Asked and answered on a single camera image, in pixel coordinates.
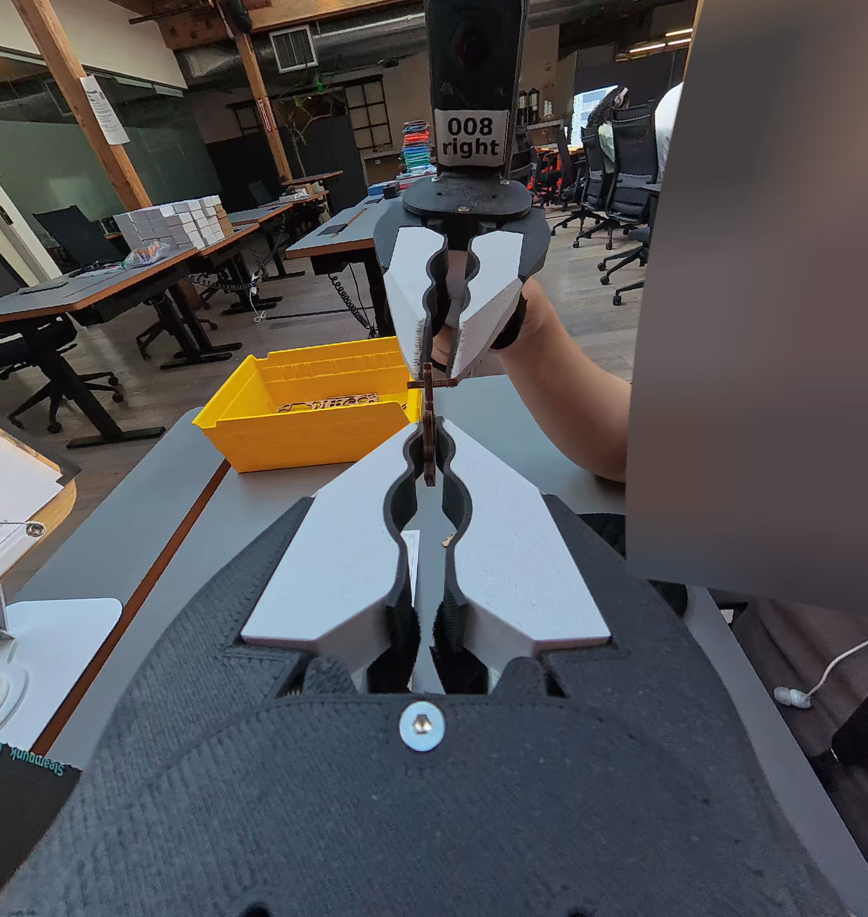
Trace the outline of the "wooden board with paper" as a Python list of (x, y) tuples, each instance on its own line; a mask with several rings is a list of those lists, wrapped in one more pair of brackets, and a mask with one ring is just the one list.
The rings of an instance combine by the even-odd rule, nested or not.
[[(73, 511), (79, 472), (0, 424), (0, 585)], [(42, 538), (24, 533), (31, 520), (46, 526)]]

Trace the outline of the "wooden parts sheet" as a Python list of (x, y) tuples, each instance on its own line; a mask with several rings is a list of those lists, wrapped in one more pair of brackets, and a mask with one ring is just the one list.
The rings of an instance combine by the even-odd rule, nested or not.
[(378, 393), (364, 393), (356, 395), (340, 395), (315, 400), (293, 402), (282, 404), (277, 408), (280, 415), (298, 414), (304, 412), (314, 412), (329, 410), (338, 407), (358, 407), (378, 404), (380, 397)]

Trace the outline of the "person's right hand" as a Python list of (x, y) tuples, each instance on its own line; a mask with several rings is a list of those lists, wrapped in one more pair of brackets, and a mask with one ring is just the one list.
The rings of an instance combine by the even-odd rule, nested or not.
[(524, 282), (517, 306), (497, 334), (490, 351), (502, 361), (531, 361), (557, 320), (554, 307), (536, 276)]

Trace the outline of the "grey ventilation duct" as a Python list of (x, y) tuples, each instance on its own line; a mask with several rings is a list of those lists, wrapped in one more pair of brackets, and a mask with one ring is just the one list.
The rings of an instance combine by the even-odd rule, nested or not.
[[(350, 29), (312, 33), (318, 56), (314, 69), (281, 75), (267, 37), (254, 39), (254, 50), (265, 81), (301, 77), (313, 72), (336, 74), (381, 65), (427, 48), (420, 16), (401, 17)], [(179, 69), (189, 88), (204, 89), (246, 82), (243, 64), (232, 41), (176, 52)]]

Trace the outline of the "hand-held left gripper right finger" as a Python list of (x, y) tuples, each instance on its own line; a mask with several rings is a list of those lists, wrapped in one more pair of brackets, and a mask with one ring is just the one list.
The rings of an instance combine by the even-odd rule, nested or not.
[(567, 510), (451, 421), (436, 424), (453, 528), (434, 623), (445, 692), (488, 692), (514, 659), (598, 648), (612, 634), (553, 509)]

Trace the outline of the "wooden support post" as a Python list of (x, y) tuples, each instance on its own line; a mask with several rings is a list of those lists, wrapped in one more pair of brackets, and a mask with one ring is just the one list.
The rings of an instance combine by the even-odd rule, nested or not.
[(233, 38), (236, 45), (237, 52), (239, 53), (240, 59), (243, 64), (243, 70), (248, 82), (248, 85), (252, 91), (254, 100), (256, 98), (266, 98), (271, 106), (273, 121), (275, 122), (275, 130), (270, 135), (267, 135), (264, 132), (262, 123), (260, 121), (260, 116), (257, 111), (258, 119), (262, 127), (265, 139), (268, 143), (270, 154), (272, 156), (273, 162), (275, 164), (275, 169), (279, 177), (281, 184), (285, 184), (286, 180), (291, 177), (291, 169), (288, 163), (286, 152), (279, 136), (278, 125), (275, 120), (274, 109), (270, 99), (268, 98), (267, 89), (265, 86), (265, 80), (259, 68), (258, 59), (254, 50), (253, 41), (250, 35), (243, 32), (237, 26), (232, 25)]
[(125, 209), (132, 211), (150, 206), (152, 201), (125, 148), (109, 144), (96, 120), (81, 83), (86, 76), (85, 70), (51, 3), (13, 1), (12, 4)]

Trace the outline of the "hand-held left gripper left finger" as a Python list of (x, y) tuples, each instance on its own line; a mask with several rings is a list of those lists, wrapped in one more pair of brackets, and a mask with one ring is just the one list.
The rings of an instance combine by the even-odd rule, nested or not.
[(243, 642), (334, 658), (370, 693), (405, 693), (420, 644), (403, 532), (417, 512), (420, 425), (409, 424), (297, 508), (305, 513)]

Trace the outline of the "black teal product box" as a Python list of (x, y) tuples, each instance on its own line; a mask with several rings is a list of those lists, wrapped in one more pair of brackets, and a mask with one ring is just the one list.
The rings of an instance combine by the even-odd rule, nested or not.
[(48, 831), (81, 773), (0, 742), (0, 891)]

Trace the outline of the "black framed window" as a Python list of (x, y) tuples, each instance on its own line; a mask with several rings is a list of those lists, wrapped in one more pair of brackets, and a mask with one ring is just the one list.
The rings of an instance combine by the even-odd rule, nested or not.
[(344, 99), (351, 130), (359, 153), (377, 153), (393, 148), (382, 77), (379, 75), (344, 86)]

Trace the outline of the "stack of white boxes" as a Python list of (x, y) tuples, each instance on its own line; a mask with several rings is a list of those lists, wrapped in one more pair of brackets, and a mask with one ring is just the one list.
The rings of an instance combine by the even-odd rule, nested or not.
[(203, 250), (234, 234), (215, 194), (116, 213), (113, 219), (131, 249), (159, 239), (173, 247)]

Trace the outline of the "white paper notice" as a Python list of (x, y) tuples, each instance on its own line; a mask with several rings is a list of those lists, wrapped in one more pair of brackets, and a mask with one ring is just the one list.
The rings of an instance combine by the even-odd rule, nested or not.
[(85, 96), (96, 122), (110, 146), (125, 146), (130, 137), (95, 75), (80, 77)]

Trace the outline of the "square air vent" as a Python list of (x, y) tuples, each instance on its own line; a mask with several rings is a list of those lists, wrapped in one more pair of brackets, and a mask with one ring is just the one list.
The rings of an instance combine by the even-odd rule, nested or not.
[(268, 38), (281, 75), (305, 72), (318, 66), (310, 26), (278, 29), (270, 32)]

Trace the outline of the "row of black office chairs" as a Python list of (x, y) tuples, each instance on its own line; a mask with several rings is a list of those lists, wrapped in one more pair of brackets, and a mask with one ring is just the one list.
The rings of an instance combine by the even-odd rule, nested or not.
[(610, 251), (598, 264), (603, 272), (602, 285), (609, 283), (613, 272), (635, 260), (640, 267), (646, 266), (660, 191), (655, 105), (645, 103), (614, 111), (611, 130), (614, 145), (611, 172), (603, 166), (598, 129), (586, 128), (582, 134), (588, 166), (582, 211), (596, 223), (582, 230), (572, 246), (577, 248), (581, 239), (605, 230), (605, 247), (610, 251), (613, 232), (618, 228), (638, 244), (627, 251)]

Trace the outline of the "stack of colourful boxes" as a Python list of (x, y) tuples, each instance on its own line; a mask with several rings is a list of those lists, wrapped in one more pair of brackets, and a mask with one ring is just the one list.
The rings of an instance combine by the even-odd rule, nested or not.
[(400, 160), (406, 176), (417, 178), (437, 171), (436, 151), (428, 122), (410, 120), (404, 123)]

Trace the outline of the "person's right forearm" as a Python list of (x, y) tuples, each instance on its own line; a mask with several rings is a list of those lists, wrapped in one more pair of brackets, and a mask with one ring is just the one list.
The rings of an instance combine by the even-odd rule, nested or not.
[(584, 354), (558, 315), (533, 360), (498, 360), (532, 418), (561, 453), (594, 475), (625, 482), (630, 382)]

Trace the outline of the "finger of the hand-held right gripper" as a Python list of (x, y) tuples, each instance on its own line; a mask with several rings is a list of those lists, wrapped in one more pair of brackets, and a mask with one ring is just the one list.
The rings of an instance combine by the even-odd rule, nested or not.
[(472, 273), (454, 333), (453, 380), (469, 376), (516, 313), (523, 285), (522, 246), (522, 234), (484, 234), (470, 241), (467, 261)]
[(442, 227), (382, 227), (381, 266), (394, 333), (411, 379), (419, 381), (451, 307)]

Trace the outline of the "yellow plastic bin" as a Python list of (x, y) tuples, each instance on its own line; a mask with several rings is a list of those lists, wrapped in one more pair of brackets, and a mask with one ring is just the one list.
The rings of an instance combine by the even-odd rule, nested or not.
[[(193, 423), (238, 473), (356, 462), (420, 420), (395, 337), (248, 356)], [(286, 403), (378, 393), (378, 404), (280, 415)]]

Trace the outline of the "dark wooden model part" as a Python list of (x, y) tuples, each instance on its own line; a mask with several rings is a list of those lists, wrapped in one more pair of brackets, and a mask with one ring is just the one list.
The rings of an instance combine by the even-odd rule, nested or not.
[(432, 361), (426, 362), (422, 367), (422, 458), (423, 476), (426, 486), (433, 488), (437, 482), (437, 415), (434, 404), (435, 379)]

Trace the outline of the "black office chair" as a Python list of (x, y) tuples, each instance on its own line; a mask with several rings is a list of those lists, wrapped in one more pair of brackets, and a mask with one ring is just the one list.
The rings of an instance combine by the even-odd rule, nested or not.
[(70, 276), (112, 268), (124, 260), (119, 248), (76, 205), (33, 216), (75, 262)]
[(21, 415), (42, 402), (49, 403), (47, 430), (60, 433), (62, 425), (58, 412), (64, 401), (76, 402), (76, 385), (83, 384), (92, 393), (108, 393), (114, 403), (121, 404), (125, 395), (119, 379), (111, 371), (75, 374), (64, 359), (64, 353), (76, 345), (77, 328), (64, 316), (45, 316), (0, 324), (0, 380), (13, 373), (39, 369), (47, 383), (24, 403), (8, 414), (9, 421), (23, 429)]

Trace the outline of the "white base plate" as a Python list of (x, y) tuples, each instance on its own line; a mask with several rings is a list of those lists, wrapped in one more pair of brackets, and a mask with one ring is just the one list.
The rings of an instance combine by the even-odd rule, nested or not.
[(113, 598), (15, 602), (0, 636), (0, 742), (31, 748), (119, 622)]

